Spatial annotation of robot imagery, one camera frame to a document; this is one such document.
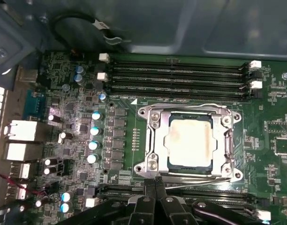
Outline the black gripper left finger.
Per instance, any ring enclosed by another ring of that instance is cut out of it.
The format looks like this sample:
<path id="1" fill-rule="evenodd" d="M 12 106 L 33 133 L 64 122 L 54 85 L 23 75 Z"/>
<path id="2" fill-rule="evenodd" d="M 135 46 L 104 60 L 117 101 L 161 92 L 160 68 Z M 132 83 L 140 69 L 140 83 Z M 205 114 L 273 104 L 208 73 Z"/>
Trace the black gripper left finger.
<path id="1" fill-rule="evenodd" d="M 125 204 L 106 200 L 70 218 L 72 225 L 152 225 L 156 206 L 156 179 L 144 181 L 144 194 L 136 195 Z"/>

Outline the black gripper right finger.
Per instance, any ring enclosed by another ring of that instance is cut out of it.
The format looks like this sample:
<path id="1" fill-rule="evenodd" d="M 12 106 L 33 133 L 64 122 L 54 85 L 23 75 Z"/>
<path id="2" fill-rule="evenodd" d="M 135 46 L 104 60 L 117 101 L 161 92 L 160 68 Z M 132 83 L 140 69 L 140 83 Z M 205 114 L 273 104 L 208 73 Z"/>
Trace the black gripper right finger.
<path id="1" fill-rule="evenodd" d="M 268 211 L 247 209 L 242 215 L 215 203 L 198 199 L 188 207 L 182 198 L 168 195 L 161 177 L 155 178 L 155 192 L 172 225 L 267 225 Z"/>

